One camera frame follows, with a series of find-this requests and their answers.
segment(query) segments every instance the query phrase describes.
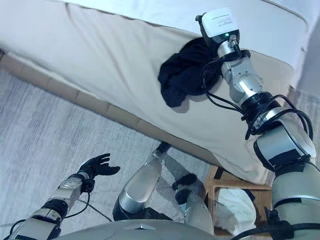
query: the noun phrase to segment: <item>white towel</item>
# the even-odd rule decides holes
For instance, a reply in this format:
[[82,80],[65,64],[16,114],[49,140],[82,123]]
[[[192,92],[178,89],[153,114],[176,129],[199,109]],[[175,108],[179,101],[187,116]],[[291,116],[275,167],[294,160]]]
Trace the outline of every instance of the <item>white towel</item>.
[[257,213],[248,194],[240,188],[221,188],[215,197],[214,226],[233,236],[256,228]]

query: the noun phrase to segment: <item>bed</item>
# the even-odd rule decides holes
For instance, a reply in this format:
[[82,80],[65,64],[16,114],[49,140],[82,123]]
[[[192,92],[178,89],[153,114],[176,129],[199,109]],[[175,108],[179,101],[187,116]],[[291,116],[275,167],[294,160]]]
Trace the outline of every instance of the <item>bed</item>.
[[[70,2],[0,0],[0,48],[6,53],[1,65],[239,178],[267,182],[272,174],[254,154],[255,138],[245,141],[247,126],[238,113],[203,96],[188,97],[172,109],[157,76],[165,60],[200,36],[195,15],[229,7],[240,27],[240,47],[250,50],[265,85],[287,94],[299,81],[320,13],[317,1],[303,1],[303,7],[281,0]],[[98,2],[109,4],[92,5]],[[230,99],[223,80],[215,93]]]

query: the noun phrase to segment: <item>black cloth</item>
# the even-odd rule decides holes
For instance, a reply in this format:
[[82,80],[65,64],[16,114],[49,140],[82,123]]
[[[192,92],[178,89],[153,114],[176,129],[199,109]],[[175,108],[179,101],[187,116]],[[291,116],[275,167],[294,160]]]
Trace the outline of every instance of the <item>black cloth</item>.
[[[158,80],[161,94],[166,104],[178,107],[187,95],[202,95],[200,73],[202,68],[213,60],[203,37],[189,41],[179,53],[173,54],[160,68]],[[218,77],[210,78],[207,87],[211,88]]]

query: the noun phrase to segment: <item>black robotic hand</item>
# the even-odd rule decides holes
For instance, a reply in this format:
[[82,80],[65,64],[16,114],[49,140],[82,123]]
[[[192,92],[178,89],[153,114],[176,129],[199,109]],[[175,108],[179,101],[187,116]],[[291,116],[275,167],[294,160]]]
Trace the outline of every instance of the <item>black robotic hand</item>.
[[87,173],[90,179],[94,179],[98,175],[110,176],[119,172],[119,166],[109,166],[106,163],[110,160],[110,153],[102,154],[94,158],[89,159],[83,163],[78,173]]

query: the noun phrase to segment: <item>robotic hand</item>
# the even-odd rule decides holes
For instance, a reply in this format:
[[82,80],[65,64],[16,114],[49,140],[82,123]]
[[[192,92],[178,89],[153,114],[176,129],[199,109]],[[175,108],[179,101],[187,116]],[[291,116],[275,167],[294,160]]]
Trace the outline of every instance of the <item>robotic hand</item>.
[[94,179],[98,175],[110,176],[120,171],[119,166],[109,166],[107,163],[110,160],[110,153],[89,159],[83,163],[78,171],[80,173],[88,174],[89,179]]
[[110,176],[119,172],[120,167],[111,167],[108,163],[110,153],[103,154],[84,162],[79,171],[64,180],[48,201],[6,239],[20,240],[50,240],[60,235],[63,219],[75,216],[67,216],[76,200],[82,193],[90,193],[94,189],[94,178],[98,175]]

